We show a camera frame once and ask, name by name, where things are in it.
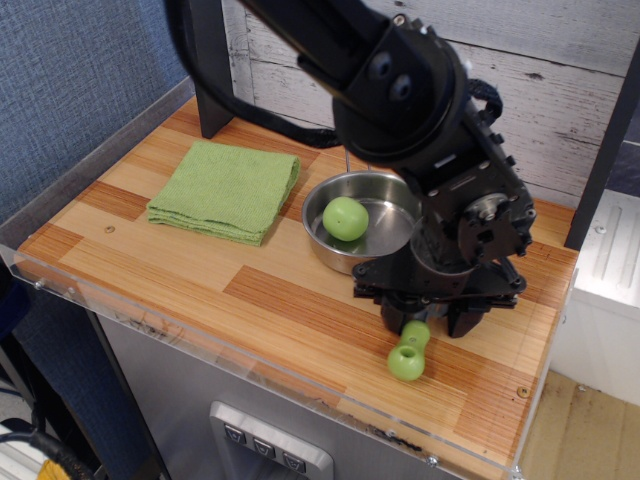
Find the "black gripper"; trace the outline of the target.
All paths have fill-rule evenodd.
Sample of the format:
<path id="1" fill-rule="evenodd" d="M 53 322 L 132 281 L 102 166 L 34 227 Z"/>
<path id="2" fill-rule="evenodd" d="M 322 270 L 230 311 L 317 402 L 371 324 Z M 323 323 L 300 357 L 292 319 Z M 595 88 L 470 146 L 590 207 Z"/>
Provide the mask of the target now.
<path id="1" fill-rule="evenodd" d="M 451 338 L 474 329 L 493 308 L 512 308 L 527 282 L 506 258 L 468 264 L 462 257 L 439 262 L 426 233 L 416 230 L 398 251 L 353 267 L 354 295 L 381 300 L 384 326 L 401 334 L 423 320 L 423 306 L 447 304 Z"/>

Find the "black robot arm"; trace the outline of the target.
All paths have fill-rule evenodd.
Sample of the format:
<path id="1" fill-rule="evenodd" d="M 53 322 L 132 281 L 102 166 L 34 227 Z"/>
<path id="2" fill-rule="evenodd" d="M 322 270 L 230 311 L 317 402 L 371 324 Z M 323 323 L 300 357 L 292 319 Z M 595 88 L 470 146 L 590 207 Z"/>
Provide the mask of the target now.
<path id="1" fill-rule="evenodd" d="M 418 22 L 396 24 L 360 1 L 251 1 L 249 10 L 298 53 L 333 98 L 338 140 L 396 172 L 422 217 L 396 252 L 353 269 L 388 329 L 446 309 L 460 338 L 485 313 L 511 308 L 526 286 L 511 263 L 531 244 L 534 202 L 492 123 L 498 100 L 475 106 L 453 48 Z"/>

